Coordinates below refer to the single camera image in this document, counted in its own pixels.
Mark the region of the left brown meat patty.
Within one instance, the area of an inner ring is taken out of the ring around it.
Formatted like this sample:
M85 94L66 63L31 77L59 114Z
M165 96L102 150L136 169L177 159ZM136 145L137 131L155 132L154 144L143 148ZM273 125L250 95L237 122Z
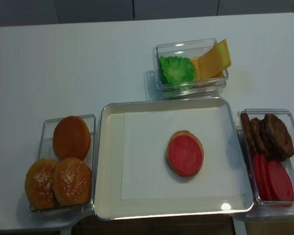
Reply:
M255 147L253 136L251 133L250 120L247 113L241 113L240 118L241 118L242 128L245 134L247 146L248 146L250 155L253 157L255 154L257 154L257 149Z

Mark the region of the white paper sheet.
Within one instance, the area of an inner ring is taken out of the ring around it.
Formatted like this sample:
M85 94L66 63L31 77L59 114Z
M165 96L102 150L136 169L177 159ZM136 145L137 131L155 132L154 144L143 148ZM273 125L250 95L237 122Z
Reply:
M181 177L167 165L171 136L180 130L202 143L204 160L193 177ZM240 196L247 192L241 150L226 107L124 116L121 198Z

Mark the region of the plain orange bun bottom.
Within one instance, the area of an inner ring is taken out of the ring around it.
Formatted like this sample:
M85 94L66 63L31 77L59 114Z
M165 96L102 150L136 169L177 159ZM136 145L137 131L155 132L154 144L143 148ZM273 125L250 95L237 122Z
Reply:
M53 150L61 161L66 158L84 160L90 145L90 132L82 118L69 116L57 124L53 133Z

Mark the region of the back yellow cheese slice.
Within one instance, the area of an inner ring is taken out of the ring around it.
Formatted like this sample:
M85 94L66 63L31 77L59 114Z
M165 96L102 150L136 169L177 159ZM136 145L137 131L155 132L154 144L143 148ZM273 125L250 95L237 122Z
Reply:
M217 51L222 67L226 69L231 66L232 62L226 39L223 39L217 44Z

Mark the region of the green lettuce leaf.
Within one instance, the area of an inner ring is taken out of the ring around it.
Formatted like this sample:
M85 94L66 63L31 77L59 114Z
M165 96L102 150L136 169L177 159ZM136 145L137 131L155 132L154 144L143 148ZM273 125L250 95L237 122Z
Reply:
M196 67L189 58L160 56L158 62L164 85L192 82L197 78Z

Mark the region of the right sesame bun top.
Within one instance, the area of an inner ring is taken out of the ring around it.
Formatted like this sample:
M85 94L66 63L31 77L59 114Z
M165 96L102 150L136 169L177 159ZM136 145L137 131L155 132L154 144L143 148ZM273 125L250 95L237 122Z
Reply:
M52 179L54 195L62 206L86 204L90 201L92 171L78 158L66 158L55 168Z

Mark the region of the left red tomato slice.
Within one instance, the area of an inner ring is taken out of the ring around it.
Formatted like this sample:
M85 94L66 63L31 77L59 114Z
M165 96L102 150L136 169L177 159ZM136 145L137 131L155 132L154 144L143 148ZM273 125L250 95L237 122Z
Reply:
M263 201L272 201L271 187L268 178L267 160L262 154L253 156L253 169L260 198Z

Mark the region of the clear bun container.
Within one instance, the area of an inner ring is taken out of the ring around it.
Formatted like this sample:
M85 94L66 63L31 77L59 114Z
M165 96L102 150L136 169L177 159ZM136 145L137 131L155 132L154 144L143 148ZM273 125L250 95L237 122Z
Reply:
M91 182L91 197L87 203L70 205L70 206L58 206L51 209L37 210L33 206L30 206L30 216L43 215L43 216L69 216L69 215L82 215L93 211L94 207L94 193L95 193L95 177L96 177L96 153L98 149L98 135L96 128L96 118L94 115L82 115L79 116L87 125L90 132L91 145L88 153L84 159L87 166L90 167L92 182ZM48 119L43 124L43 130L41 135L41 141L38 152L38 160L41 159L52 159L60 162L53 150L53 133L56 129L57 124L62 118Z

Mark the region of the clear patty tomato container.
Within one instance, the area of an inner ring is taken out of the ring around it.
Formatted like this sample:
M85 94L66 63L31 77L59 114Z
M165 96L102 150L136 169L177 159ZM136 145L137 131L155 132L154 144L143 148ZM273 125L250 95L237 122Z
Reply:
M285 125L288 129L288 132L291 135L293 145L294 145L294 119L293 119L292 114L288 110L284 110L284 109L245 109L245 110L240 111L238 113L238 117L239 117L240 127L242 130L242 139L243 139L242 142L243 142L243 145L247 151L246 167L247 167L247 171L249 174L250 182L252 184L252 190L253 190L255 201L261 205L272 205L277 208L294 207L294 200L293 201L277 201L273 198L272 201L263 201L260 198L259 191L258 191L257 184L256 184L256 180L255 180L255 175L254 175L253 157L250 155L250 152L249 152L249 149L247 146L247 142L245 139L245 134L244 134L244 131L242 128L242 123L241 123L241 118L240 118L241 113L247 113L250 121L253 118L258 118L260 120L261 139L262 139L264 145L266 146L267 150L271 154L271 160L269 160L269 161L267 160L267 164L272 160L280 162L283 165L283 167L285 168L285 170L287 171L287 173L290 177L290 180L292 182L293 190L294 190L294 155L292 157L290 157L289 159L285 160L284 162L281 162L278 160L278 158L277 158L278 156L275 153L275 151L273 150L273 147L267 137L266 130L265 130L265 123L264 123L265 114L276 115L278 118L280 118L285 123Z

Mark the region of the front red tomato slice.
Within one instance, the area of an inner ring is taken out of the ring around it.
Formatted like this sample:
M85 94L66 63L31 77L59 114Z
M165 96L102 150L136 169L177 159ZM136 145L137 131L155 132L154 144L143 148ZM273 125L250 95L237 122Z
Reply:
M273 193L273 198L277 201L293 201L294 190L290 177L278 161L270 161L267 165L269 183Z

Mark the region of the front orange cheese slice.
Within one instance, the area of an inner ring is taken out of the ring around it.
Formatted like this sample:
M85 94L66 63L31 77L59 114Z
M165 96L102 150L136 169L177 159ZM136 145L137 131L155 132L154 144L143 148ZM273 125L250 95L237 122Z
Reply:
M220 64L217 47L210 49L203 56L192 58L191 62L196 69L197 81L220 77L225 70Z

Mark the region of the front brown meat patty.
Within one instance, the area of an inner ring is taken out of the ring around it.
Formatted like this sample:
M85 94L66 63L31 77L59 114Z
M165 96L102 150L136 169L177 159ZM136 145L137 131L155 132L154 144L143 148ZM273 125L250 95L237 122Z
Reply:
M277 154L279 161L284 162L294 155L294 145L285 123L274 114L265 114L267 137Z

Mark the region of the sesame bun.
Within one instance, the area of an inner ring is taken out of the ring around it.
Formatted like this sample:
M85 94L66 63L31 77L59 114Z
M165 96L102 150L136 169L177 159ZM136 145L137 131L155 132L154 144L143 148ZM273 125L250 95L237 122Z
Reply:
M55 168L52 179L54 195L62 206L86 204L90 201L92 171L78 158L66 158Z
M28 170L25 177L25 192L34 210L51 209L59 206L52 188L52 178L57 162L40 159Z

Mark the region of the clear lettuce cheese container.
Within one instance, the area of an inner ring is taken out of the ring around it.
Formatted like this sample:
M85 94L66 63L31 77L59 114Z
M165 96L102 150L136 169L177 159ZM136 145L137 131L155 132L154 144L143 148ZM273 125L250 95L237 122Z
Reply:
M205 80L196 79L192 82L164 85L160 73L158 58L160 56L179 56L192 59L203 56L210 49L217 47L218 42L214 38L201 39L195 41L171 43L157 45L153 49L153 62L155 69L155 85L157 91L164 98L186 97L188 95L209 95L218 93L222 90L228 80L227 68L221 73L220 77Z

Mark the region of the left sesame bun top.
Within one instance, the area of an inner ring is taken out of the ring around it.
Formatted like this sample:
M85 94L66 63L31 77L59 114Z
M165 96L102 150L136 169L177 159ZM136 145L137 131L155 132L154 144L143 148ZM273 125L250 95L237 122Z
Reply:
M52 178L57 162L40 159L28 170L25 177L25 192L34 210L51 209L59 206L52 188Z

